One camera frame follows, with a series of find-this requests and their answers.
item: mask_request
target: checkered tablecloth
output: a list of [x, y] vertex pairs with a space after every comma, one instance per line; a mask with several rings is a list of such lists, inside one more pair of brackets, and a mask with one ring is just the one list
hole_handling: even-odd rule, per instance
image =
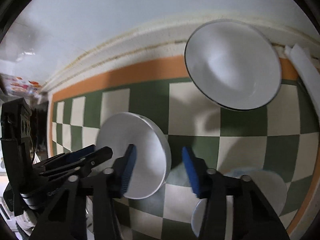
[[53, 105], [54, 154], [95, 144], [111, 115], [129, 111], [155, 122], [172, 152], [172, 170], [158, 192], [143, 200], [115, 202], [126, 239], [196, 239], [190, 220], [198, 199], [181, 160], [192, 146], [207, 165], [225, 173], [255, 167], [278, 173], [288, 187], [280, 215], [287, 227], [309, 189], [316, 161], [319, 125], [307, 93], [296, 81], [282, 80], [267, 105], [234, 112], [208, 100], [189, 78], [124, 85], [68, 98]]

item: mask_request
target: orange border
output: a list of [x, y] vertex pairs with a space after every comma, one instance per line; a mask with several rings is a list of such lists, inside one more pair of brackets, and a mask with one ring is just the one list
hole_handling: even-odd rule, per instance
[[[298, 73], [288, 59], [280, 58], [282, 68], [282, 78], [289, 80], [297, 80]], [[184, 64], [183, 56], [159, 58], [147, 62], [129, 65], [120, 69], [111, 70], [99, 74], [97, 76], [80, 81], [71, 85], [63, 90], [53, 94], [50, 107], [50, 120], [53, 114], [54, 102], [61, 101], [65, 98], [75, 97], [84, 93], [89, 93], [97, 90], [102, 90], [111, 87], [117, 87], [125, 84], [138, 83], [151, 80], [170, 79], [188, 77], [188, 72]], [[50, 156], [52, 153], [52, 122], [50, 122], [49, 139], [51, 143]], [[313, 193], [316, 189], [317, 182], [320, 178], [320, 149], [318, 150], [315, 169], [312, 177], [312, 182], [308, 193], [287, 228], [288, 234], [292, 233], [302, 218], [306, 208], [308, 207]]]

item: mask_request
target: wall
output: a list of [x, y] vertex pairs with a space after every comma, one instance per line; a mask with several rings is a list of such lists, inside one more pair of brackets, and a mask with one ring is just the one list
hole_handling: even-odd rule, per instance
[[0, 60], [0, 73], [43, 84], [80, 54], [138, 25], [204, 12], [265, 18], [320, 40], [293, 0], [33, 0], [0, 48], [18, 44], [11, 58], [2, 57], [10, 61]]

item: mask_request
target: checkered mat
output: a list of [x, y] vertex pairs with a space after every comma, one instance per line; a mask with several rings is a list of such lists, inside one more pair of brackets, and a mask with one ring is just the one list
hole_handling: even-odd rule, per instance
[[166, 183], [149, 198], [115, 202], [126, 239], [196, 239], [190, 220], [198, 199], [181, 160], [191, 146], [207, 165], [225, 173], [238, 167], [272, 170], [286, 182], [288, 195], [280, 215], [287, 227], [309, 189], [316, 161], [319, 125], [305, 90], [282, 80], [267, 106], [234, 112], [216, 106], [189, 78], [129, 84], [55, 102], [54, 154], [95, 144], [111, 115], [129, 111], [155, 122], [172, 152]]

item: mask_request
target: screw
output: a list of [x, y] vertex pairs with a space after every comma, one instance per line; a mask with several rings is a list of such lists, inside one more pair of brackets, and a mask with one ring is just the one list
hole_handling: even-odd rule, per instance
[[213, 168], [209, 168], [209, 169], [207, 169], [207, 173], [210, 174], [210, 175], [213, 175], [213, 174], [217, 173], [217, 170], [213, 169]]
[[71, 175], [69, 178], [68, 178], [68, 180], [70, 181], [70, 182], [75, 182], [75, 181], [77, 181], [78, 180], [78, 176], [77, 175]]
[[114, 172], [114, 170], [113, 170], [113, 168], [106, 168], [106, 169], [104, 169], [104, 171], [103, 171], [103, 173], [104, 174], [112, 174]]
[[251, 177], [249, 175], [242, 175], [240, 178], [245, 182], [248, 182], [251, 180]]

